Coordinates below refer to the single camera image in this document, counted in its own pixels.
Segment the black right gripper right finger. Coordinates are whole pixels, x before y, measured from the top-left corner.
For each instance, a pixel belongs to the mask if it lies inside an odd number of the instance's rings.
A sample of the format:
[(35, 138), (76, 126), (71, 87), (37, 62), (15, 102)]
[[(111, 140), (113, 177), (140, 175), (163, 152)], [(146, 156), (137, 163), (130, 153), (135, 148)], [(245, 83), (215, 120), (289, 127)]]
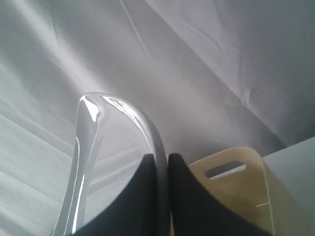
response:
[(182, 156), (168, 157), (170, 207), (177, 236), (267, 236), (213, 197), (192, 174)]

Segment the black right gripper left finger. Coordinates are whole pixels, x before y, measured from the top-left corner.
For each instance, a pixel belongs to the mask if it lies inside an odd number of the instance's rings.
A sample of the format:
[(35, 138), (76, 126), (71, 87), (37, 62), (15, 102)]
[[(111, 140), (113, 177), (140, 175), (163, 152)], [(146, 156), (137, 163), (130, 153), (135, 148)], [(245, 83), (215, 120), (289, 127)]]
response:
[(158, 201), (154, 156), (143, 156), (130, 182), (117, 198), (77, 236), (168, 236), (170, 209)]

